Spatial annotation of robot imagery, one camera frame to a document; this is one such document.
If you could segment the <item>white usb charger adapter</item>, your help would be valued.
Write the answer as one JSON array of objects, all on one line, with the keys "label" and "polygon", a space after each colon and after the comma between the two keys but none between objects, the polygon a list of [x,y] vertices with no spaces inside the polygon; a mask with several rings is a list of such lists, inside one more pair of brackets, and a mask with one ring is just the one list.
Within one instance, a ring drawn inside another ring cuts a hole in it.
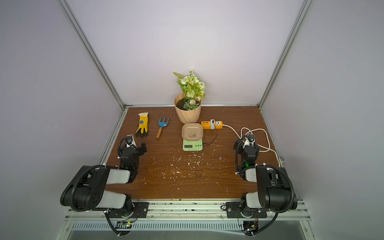
[{"label": "white usb charger adapter", "polygon": [[214,130],[215,128],[216,128],[215,120],[214,120],[214,119],[211,119],[211,120],[210,120],[210,129],[211,129],[211,130]]}]

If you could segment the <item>beige tray with panda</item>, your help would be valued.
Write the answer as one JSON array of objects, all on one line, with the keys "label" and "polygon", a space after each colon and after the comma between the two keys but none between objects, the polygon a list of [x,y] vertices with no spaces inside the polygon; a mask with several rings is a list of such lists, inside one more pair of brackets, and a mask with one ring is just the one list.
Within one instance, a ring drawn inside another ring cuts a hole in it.
[{"label": "beige tray with panda", "polygon": [[186,141],[199,141],[203,138],[204,129],[201,124],[187,123],[182,127],[182,138]]}]

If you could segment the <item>green electronic scale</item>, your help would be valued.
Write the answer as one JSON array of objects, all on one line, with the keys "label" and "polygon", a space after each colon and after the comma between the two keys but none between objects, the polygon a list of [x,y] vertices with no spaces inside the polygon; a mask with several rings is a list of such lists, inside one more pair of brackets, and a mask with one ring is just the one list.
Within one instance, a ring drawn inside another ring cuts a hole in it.
[{"label": "green electronic scale", "polygon": [[185,152],[198,152],[203,150],[203,139],[185,140],[183,139],[183,150]]}]

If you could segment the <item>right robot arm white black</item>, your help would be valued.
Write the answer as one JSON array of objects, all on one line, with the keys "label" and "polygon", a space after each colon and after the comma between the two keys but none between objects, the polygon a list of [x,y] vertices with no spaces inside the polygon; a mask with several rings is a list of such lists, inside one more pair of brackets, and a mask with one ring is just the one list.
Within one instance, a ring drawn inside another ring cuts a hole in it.
[{"label": "right robot arm white black", "polygon": [[240,209],[269,210],[285,213],[295,210],[298,199],[291,179],[285,168],[267,164],[258,165],[260,153],[254,135],[246,135],[235,141],[235,174],[246,182],[257,184],[257,191],[244,193],[240,200]]}]

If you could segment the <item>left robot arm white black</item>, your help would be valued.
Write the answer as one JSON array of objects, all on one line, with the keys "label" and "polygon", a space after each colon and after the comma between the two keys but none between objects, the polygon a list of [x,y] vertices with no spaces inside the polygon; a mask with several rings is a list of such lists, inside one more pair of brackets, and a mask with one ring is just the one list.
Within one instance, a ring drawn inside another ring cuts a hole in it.
[{"label": "left robot arm white black", "polygon": [[63,191],[61,205],[75,212],[110,210],[116,211],[118,216],[132,215],[134,204],[129,194],[106,190],[108,185],[131,184],[138,175],[140,156],[147,152],[146,144],[136,146],[130,140],[125,142],[124,147],[118,145],[118,167],[81,167]]}]

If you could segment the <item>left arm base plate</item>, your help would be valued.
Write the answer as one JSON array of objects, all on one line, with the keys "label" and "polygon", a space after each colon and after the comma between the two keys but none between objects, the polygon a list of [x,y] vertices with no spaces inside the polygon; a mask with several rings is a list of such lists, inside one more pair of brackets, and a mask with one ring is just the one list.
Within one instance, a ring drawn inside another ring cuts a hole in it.
[{"label": "left arm base plate", "polygon": [[127,209],[111,209],[108,212],[109,218],[146,218],[149,210],[149,202],[133,202]]}]

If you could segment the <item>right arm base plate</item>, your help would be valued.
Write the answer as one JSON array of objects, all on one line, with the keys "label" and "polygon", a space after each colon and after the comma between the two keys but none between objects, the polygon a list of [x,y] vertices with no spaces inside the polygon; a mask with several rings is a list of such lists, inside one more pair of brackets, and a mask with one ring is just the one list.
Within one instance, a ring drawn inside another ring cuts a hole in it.
[{"label": "right arm base plate", "polygon": [[240,202],[226,202],[224,210],[229,219],[266,219],[266,211],[259,208],[248,208]]}]

